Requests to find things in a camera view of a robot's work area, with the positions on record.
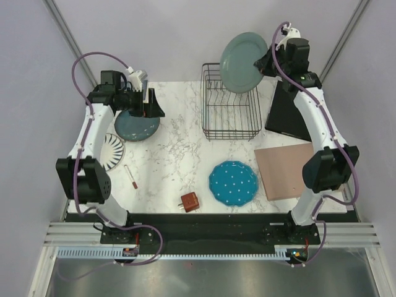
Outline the grey-green round plate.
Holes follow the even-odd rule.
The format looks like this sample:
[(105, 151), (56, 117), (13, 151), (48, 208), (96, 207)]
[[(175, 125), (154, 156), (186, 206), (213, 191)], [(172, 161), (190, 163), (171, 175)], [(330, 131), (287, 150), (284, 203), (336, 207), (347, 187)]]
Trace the grey-green round plate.
[(267, 50), (264, 39), (254, 32), (244, 32), (234, 37), (220, 58), (220, 78), (224, 87), (233, 93), (246, 93), (257, 87), (263, 75), (254, 63)]

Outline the wire dish rack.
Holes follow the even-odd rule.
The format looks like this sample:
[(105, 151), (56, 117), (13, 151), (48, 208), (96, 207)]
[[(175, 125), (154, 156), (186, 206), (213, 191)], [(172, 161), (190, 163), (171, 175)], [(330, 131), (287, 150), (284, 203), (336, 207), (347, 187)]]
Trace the wire dish rack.
[(200, 77), (201, 127), (208, 140), (251, 140), (262, 130), (258, 89), (229, 91), (219, 63), (204, 63)]

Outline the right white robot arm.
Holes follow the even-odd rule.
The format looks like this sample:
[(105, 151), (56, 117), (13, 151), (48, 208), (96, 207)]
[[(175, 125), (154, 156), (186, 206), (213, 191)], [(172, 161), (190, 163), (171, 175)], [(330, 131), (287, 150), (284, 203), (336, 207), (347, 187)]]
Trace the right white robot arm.
[(283, 228), (289, 243), (298, 243), (317, 232), (316, 215), (324, 199), (347, 202), (332, 193), (350, 178), (356, 179), (359, 157), (356, 146), (349, 146), (337, 131), (324, 100), (317, 74), (309, 71), (309, 42), (301, 37), (284, 38), (254, 65), (264, 76), (282, 79), (287, 94), (307, 127), (314, 155), (303, 166), (304, 190), (296, 206), (288, 212)]

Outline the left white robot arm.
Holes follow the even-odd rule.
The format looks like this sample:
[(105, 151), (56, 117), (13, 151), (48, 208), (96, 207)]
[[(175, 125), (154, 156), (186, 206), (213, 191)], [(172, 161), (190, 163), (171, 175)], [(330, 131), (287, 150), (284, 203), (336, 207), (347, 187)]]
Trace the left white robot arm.
[(162, 118), (153, 88), (145, 71), (128, 68), (126, 73), (102, 71), (101, 82), (86, 97), (86, 110), (76, 144), (66, 158), (56, 161), (56, 171), (66, 197), (96, 212), (105, 230), (122, 243), (130, 243), (136, 229), (128, 224), (129, 212), (112, 195), (111, 179), (100, 164), (106, 132), (116, 113), (126, 111), (137, 118)]

